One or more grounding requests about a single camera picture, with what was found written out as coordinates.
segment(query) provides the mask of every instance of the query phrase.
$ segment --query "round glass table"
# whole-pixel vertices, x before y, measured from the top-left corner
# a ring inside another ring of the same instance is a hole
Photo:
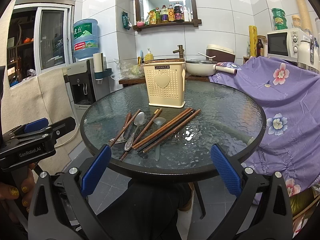
[[[119,157],[124,144],[111,148],[109,168],[125,176],[159,182],[190,182],[218,175],[210,159],[215,143],[242,163],[258,147],[266,129],[263,109],[248,95],[225,85],[186,81],[186,104],[183,108],[163,107],[160,114],[167,122],[187,107],[201,109],[183,129],[160,144],[160,159],[155,148],[147,154],[132,150],[123,162]],[[139,108],[147,122],[159,107],[149,106],[146,84],[115,91],[96,101],[85,112],[80,124],[83,141],[95,155],[103,144],[122,129],[127,113]],[[142,138],[156,130],[153,124]]]

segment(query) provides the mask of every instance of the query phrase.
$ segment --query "purple floral cloth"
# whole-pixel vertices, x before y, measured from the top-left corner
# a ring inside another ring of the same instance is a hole
[[[218,72],[211,82],[234,87],[255,99],[267,117],[258,149],[244,163],[257,173],[280,171],[289,196],[320,181],[320,75],[287,62],[258,57],[237,75]]]

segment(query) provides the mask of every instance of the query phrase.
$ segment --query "blue textured pad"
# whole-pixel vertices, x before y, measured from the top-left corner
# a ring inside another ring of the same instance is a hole
[[[242,191],[241,179],[217,145],[212,145],[210,157],[230,194],[239,197]]]
[[[111,160],[111,148],[106,145],[93,161],[81,181],[81,195],[91,195]]]
[[[37,121],[26,124],[24,128],[25,133],[35,132],[47,127],[49,125],[49,121],[46,118],[39,119]]]

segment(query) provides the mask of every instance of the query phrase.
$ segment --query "beige plastic basket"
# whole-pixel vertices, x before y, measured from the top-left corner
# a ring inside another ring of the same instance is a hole
[[[150,106],[184,106],[186,62],[147,63],[143,68]]]

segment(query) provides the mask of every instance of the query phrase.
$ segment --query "microwave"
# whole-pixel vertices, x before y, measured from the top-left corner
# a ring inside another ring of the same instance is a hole
[[[268,57],[298,62],[298,47],[301,41],[310,41],[309,35],[299,28],[277,30],[267,33]]]

